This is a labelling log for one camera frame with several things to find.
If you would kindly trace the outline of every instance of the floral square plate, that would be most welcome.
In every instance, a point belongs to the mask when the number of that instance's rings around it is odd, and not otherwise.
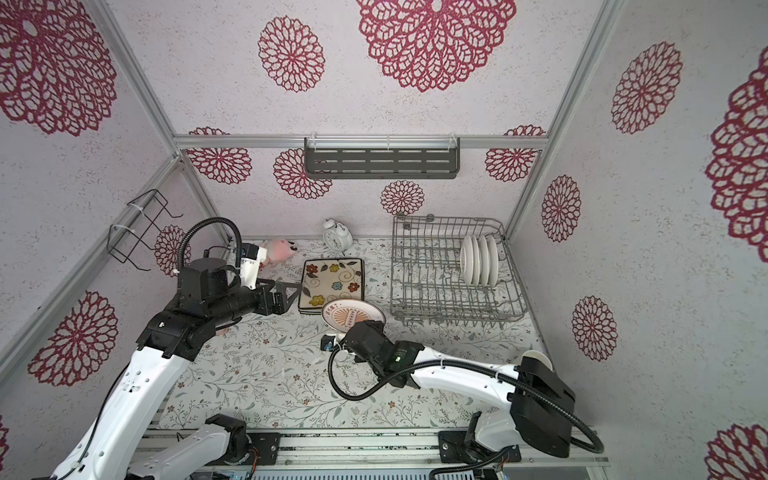
[[[299,311],[319,315],[323,305],[339,298],[365,299],[362,258],[319,258],[304,262]]]

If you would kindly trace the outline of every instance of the zip tie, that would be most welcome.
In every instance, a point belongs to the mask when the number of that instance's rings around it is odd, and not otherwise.
[[[125,225],[112,225],[112,227],[113,227],[113,228],[118,228],[118,227],[120,227],[120,228],[124,228],[125,230],[128,230],[128,231],[129,231],[129,232],[131,232],[131,233],[136,233],[136,230],[134,230],[134,229],[132,229],[132,228],[130,228],[130,227],[126,227]]]

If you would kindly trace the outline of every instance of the red circular floral motif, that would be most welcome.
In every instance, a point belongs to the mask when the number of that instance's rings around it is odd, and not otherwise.
[[[295,18],[274,18],[259,38],[261,65],[288,91],[307,91],[326,70],[323,47],[312,30]]]
[[[756,246],[768,263],[768,47],[749,80],[730,94],[728,106],[710,137],[711,205],[729,220],[728,234]]]
[[[228,135],[218,128],[196,128],[190,135]],[[191,148],[187,150],[197,171],[220,184],[238,184],[250,175],[250,157],[245,148]]]
[[[178,255],[179,245],[181,245],[183,238],[184,230],[176,225],[168,225],[160,231],[154,241],[154,259],[157,261],[157,266],[168,276],[178,276],[174,270],[176,269],[176,255]],[[191,259],[192,247],[188,244],[184,251],[184,264],[189,263]]]
[[[606,360],[616,348],[616,322],[614,314],[603,300],[586,296],[574,308],[571,321],[578,348],[598,362]]]
[[[2,417],[0,416],[0,472],[2,472],[2,460],[5,457],[5,453],[8,451],[8,442],[5,439],[8,436],[8,429],[2,424]]]
[[[568,175],[555,178],[541,202],[541,224],[553,242],[570,237],[581,215],[581,198],[574,179]]]
[[[424,190],[413,182],[398,180],[384,187],[381,201],[391,215],[410,215],[424,204]]]
[[[78,136],[111,115],[109,50],[75,0],[5,0],[0,12],[0,103],[14,121]]]
[[[360,33],[382,73],[402,87],[445,90],[466,81],[504,41],[513,0],[357,0]]]
[[[304,150],[301,148],[280,152],[273,169],[280,188],[296,198],[309,200],[322,197],[333,185],[333,180],[313,180],[307,177],[304,170]]]
[[[40,383],[73,386],[99,370],[117,336],[118,319],[109,300],[98,292],[85,292],[27,370]]]
[[[674,43],[662,41],[638,55],[616,85],[611,108],[616,128],[633,134],[652,125],[674,98],[682,69]]]
[[[768,478],[768,432],[760,425],[732,425],[708,442],[704,457],[709,480],[765,480]]]
[[[546,135],[541,127],[520,125],[504,135]],[[528,176],[538,152],[535,148],[492,148],[485,154],[485,169],[496,180],[505,182]]]

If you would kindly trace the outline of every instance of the floral tablecloth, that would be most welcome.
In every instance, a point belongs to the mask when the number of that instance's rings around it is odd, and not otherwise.
[[[299,282],[304,261],[334,257],[319,240],[298,240],[299,253],[267,266],[263,278]],[[346,251],[366,262],[366,301],[388,315],[386,335],[408,339],[467,359],[511,362],[528,349],[543,349],[531,317],[498,326],[402,324],[389,317],[388,240],[359,240]],[[326,374],[328,354],[320,337],[330,328],[321,316],[301,315],[294,304],[282,316],[249,315],[211,339],[179,378],[160,420],[162,429],[197,429],[222,412],[250,428],[462,427],[491,407],[452,392],[385,387],[361,402],[338,397]],[[336,357],[334,375],[347,391],[376,383],[366,364]]]

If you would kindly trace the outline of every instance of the metal wire dish rack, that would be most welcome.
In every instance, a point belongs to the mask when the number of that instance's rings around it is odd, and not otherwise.
[[[470,286],[462,279],[459,256],[467,234],[493,236],[499,255],[495,286]],[[395,216],[390,278],[389,308],[404,323],[501,325],[528,310],[504,226],[492,218]]]

